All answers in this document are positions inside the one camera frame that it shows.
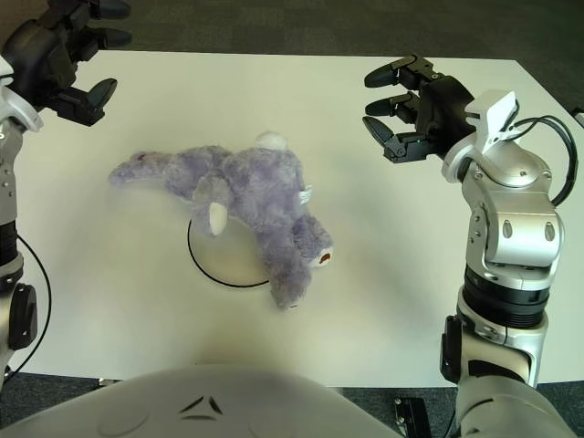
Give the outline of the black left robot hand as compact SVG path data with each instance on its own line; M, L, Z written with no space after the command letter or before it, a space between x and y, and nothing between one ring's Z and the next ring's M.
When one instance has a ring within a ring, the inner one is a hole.
M95 124L104 117L117 80L103 79L89 91L76 89L78 64L100 50L128 45L131 33L91 27L89 22L130 14L125 1L49 1L41 17L26 21L2 48L1 55L15 73L8 88L36 111L51 109L62 119Z

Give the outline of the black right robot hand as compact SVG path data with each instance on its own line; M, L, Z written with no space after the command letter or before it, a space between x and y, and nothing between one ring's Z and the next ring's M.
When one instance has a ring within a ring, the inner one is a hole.
M369 89L398 85L407 91L368 104L362 118L390 162L417 162L430 155L444 160L458 141L475 132L465 112L474 96L458 79L435 71L430 60L411 54L364 78Z

